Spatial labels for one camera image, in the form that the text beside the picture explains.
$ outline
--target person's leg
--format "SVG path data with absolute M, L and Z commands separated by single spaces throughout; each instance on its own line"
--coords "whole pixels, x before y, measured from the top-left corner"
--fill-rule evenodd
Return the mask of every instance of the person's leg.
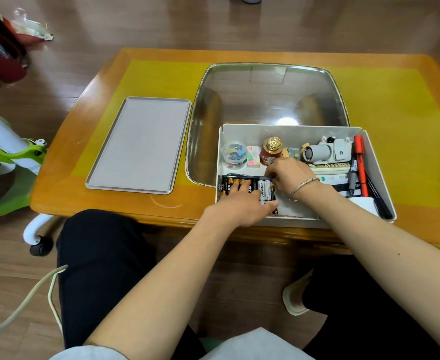
M 440 347 L 368 274 L 353 255 L 323 259 L 303 304 L 327 315 L 304 351 L 316 360 L 409 357 L 440 359 Z
M 155 266 L 141 225 L 119 214 L 87 210 L 69 218 L 57 241 L 65 348 L 81 346 L 116 304 Z M 187 326 L 172 357 L 199 359 L 205 350 Z

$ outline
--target red marker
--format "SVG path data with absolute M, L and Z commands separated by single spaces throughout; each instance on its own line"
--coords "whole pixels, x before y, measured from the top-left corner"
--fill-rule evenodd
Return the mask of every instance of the red marker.
M 364 140 L 360 135 L 355 135 L 354 137 L 355 153 L 357 154 L 357 174 L 358 181 L 360 183 L 360 190 L 362 192 L 362 197 L 368 197 L 367 189 L 367 178 L 365 177 L 365 167 L 364 167 Z

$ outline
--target black caster wheel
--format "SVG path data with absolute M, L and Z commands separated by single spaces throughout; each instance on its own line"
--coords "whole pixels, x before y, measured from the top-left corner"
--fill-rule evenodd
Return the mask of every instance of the black caster wheel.
M 30 246 L 30 254 L 33 256 L 47 256 L 53 249 L 53 239 L 51 237 L 40 236 L 40 242 Z

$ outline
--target green armrest bracket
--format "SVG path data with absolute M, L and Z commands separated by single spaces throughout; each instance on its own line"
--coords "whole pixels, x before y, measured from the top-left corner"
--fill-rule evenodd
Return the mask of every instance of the green armrest bracket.
M 24 151 L 16 153 L 6 153 L 0 149 L 0 162 L 13 164 L 13 159 L 33 159 L 37 163 L 42 164 L 47 149 L 43 145 L 36 145 L 29 139 L 25 139 L 29 146 Z

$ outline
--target wooden table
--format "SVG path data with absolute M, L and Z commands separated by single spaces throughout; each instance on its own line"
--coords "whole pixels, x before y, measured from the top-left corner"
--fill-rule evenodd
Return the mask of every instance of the wooden table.
M 395 225 L 440 248 L 440 67 L 426 55 L 124 48 L 88 85 L 63 122 L 38 176 L 31 207 L 67 217 L 96 208 L 143 223 L 191 228 L 213 203 L 215 192 L 187 179 L 186 141 L 169 195 L 90 190 L 85 179 L 125 97 L 193 101 L 207 67 L 223 62 L 329 70 L 351 125 L 369 132 L 397 210 Z M 307 228 L 239 228 L 232 238 L 340 243 L 331 230 Z

